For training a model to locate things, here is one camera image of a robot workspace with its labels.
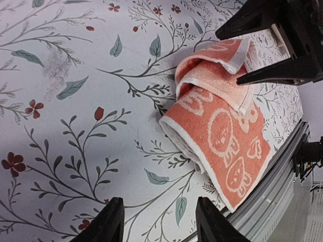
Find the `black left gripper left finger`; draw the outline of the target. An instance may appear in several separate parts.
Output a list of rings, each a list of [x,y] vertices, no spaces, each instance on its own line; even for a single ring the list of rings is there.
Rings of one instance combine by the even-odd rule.
[[[122,242],[123,234],[123,199],[113,197],[74,242]]]

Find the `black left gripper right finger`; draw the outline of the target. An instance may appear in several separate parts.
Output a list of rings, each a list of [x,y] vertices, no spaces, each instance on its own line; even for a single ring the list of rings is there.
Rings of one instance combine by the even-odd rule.
[[[207,197],[198,198],[195,215],[198,241],[250,242]]]

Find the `orange bunny pattern towel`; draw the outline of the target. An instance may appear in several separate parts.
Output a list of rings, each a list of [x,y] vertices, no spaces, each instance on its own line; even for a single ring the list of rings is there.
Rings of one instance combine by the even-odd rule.
[[[231,212],[256,187],[273,155],[253,101],[254,86],[237,85],[256,67],[250,39],[221,41],[191,54],[175,70],[176,103],[159,120]]]

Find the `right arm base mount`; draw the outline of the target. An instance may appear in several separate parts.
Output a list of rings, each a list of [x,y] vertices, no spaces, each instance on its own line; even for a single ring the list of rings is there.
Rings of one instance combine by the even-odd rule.
[[[322,168],[322,137],[320,141],[309,142],[304,134],[292,155],[293,172],[301,182],[310,175],[314,168]]]

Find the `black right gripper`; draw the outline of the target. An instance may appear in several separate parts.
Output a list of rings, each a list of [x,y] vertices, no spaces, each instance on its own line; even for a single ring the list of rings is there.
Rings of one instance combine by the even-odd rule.
[[[273,24],[290,57],[250,72],[237,85],[274,83],[300,86],[322,80],[320,1],[249,0],[217,31],[220,40],[261,31]]]

